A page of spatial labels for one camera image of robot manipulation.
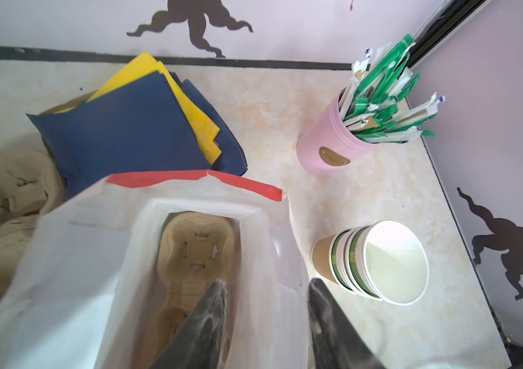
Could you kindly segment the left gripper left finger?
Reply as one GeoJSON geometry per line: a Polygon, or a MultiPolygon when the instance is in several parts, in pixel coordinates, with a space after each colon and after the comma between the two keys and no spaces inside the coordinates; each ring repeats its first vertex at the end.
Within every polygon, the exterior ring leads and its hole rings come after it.
{"type": "Polygon", "coordinates": [[[223,368],[226,282],[214,281],[152,368],[223,368]]]}

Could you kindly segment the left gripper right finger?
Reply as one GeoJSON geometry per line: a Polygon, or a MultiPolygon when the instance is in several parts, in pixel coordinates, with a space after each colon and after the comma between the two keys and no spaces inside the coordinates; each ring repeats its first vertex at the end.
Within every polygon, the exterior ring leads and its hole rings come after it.
{"type": "Polygon", "coordinates": [[[323,280],[309,283],[309,322],[316,368],[383,368],[323,280]]]}

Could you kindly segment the single cardboard cup carrier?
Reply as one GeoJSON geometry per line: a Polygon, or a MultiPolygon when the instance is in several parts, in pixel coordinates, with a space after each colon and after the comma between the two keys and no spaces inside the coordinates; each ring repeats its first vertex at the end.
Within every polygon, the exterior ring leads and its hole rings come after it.
{"type": "Polygon", "coordinates": [[[135,355],[135,368],[148,368],[155,362],[213,281],[235,277],[237,236],[235,221],[216,215],[183,212],[167,223],[156,265],[166,298],[148,320],[135,355]]]}

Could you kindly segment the white red paper bag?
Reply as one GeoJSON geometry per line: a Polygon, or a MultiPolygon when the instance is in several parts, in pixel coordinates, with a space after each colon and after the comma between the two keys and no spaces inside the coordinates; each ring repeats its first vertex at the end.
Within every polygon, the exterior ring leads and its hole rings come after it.
{"type": "Polygon", "coordinates": [[[162,231],[183,212],[230,218],[238,230],[238,267],[223,280],[223,368],[306,367],[309,277],[287,196],[235,175],[181,171],[110,175],[40,218],[0,302],[0,368],[135,368],[166,298],[162,231]]]}

